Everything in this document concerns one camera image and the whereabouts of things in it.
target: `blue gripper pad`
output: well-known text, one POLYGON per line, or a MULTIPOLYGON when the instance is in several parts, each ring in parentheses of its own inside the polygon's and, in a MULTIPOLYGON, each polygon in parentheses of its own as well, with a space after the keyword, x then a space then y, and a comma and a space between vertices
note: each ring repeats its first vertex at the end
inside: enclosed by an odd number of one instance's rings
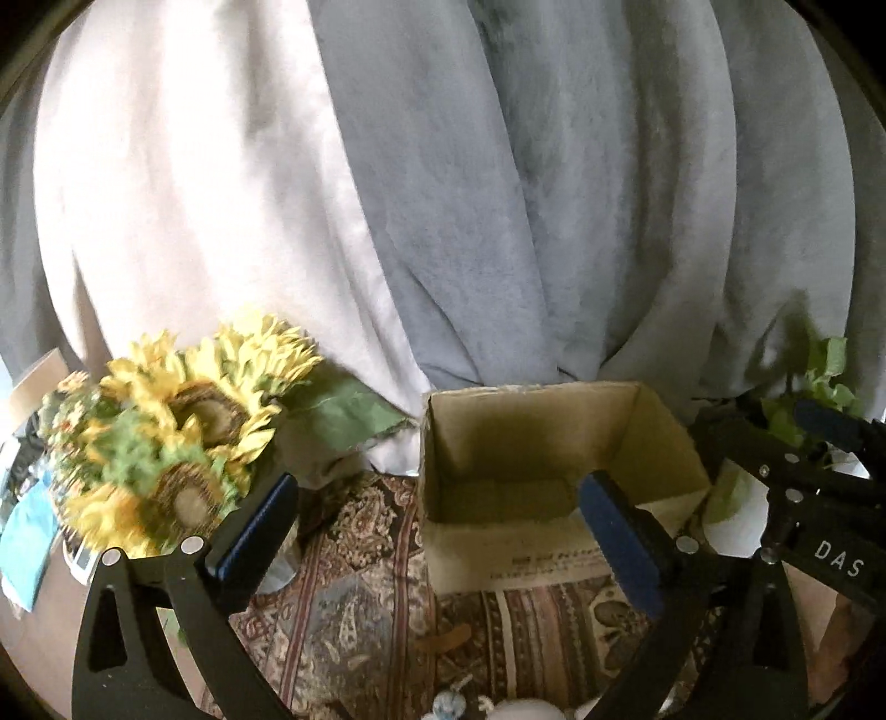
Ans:
POLYGON ((665 609, 661 586, 672 566, 673 540, 602 471, 582 481, 579 509, 628 601, 657 619, 665 609))

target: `bouquet of flowers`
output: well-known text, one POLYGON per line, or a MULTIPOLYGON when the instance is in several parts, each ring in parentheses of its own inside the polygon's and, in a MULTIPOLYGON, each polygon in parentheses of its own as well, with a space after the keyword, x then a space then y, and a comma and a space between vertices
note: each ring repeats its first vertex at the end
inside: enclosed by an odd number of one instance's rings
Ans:
POLYGON ((196 347, 145 335, 98 383, 72 375, 40 423, 62 523, 131 558, 211 533, 249 492, 278 400, 321 361, 298 327, 245 311, 196 347))

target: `patterned tablecloth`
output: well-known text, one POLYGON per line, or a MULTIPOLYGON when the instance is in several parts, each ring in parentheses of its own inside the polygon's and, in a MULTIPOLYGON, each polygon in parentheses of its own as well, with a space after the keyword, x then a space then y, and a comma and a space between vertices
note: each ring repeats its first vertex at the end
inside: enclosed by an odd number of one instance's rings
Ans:
MULTIPOLYGON (((413 720, 438 690, 468 675, 466 720, 484 716, 479 695, 560 708, 598 695, 648 627, 611 578, 435 598, 415 488, 411 478, 364 479, 314 532, 296 578, 232 618, 293 714, 413 720), (470 639, 448 652, 422 641, 464 624, 470 639)), ((221 717, 209 694, 202 707, 221 717)))

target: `brown cardboard piece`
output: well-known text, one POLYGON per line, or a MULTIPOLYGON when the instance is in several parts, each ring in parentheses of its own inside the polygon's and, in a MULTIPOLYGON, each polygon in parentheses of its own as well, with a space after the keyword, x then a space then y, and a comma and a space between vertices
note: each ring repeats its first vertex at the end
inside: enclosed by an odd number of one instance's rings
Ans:
POLYGON ((419 490, 431 587, 498 591, 608 573, 577 496, 602 469, 672 536, 711 486, 685 428, 640 383, 431 394, 419 490))

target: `silver screw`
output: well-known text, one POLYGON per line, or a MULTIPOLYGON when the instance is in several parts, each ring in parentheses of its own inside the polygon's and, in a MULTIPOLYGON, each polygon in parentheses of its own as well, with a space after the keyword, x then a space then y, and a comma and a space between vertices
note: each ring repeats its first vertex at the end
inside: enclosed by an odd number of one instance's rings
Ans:
POLYGON ((698 552, 698 541, 688 535, 681 535, 677 538, 677 550, 687 555, 695 555, 698 552))
POLYGON ((105 550, 102 554, 102 565, 107 565, 108 567, 116 565, 122 556, 123 553, 115 547, 111 548, 111 550, 105 550))
POLYGON ((761 547, 760 559, 763 560, 766 565, 774 565, 778 562, 778 555, 775 554, 775 550, 771 547, 761 547))
POLYGON ((185 555, 193 555, 195 552, 203 550, 204 544, 202 537, 196 535, 185 537, 184 540, 182 540, 182 552, 185 555))

